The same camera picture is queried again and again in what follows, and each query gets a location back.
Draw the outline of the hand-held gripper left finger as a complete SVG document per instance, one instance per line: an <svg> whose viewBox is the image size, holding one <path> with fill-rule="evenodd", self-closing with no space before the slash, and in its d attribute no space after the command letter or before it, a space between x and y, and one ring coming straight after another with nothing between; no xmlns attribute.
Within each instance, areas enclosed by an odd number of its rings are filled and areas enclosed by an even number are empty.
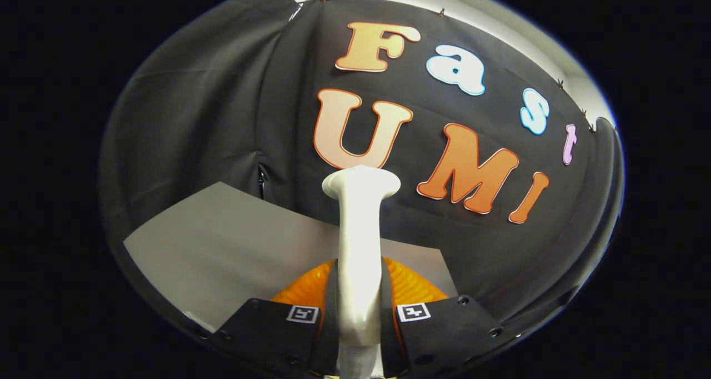
<svg viewBox="0 0 711 379"><path fill-rule="evenodd" d="M214 333L215 349L259 378L333 374L338 356L336 260L312 268L271 300L251 298Z"/></svg>

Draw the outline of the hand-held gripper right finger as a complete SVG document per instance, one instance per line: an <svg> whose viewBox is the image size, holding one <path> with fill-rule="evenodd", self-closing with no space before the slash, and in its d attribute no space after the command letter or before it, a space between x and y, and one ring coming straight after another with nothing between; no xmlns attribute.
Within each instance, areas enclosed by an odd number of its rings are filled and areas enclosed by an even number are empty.
<svg viewBox="0 0 711 379"><path fill-rule="evenodd" d="M388 257L382 267L385 377L452 378L503 346L503 326L470 296L446 296Z"/></svg>

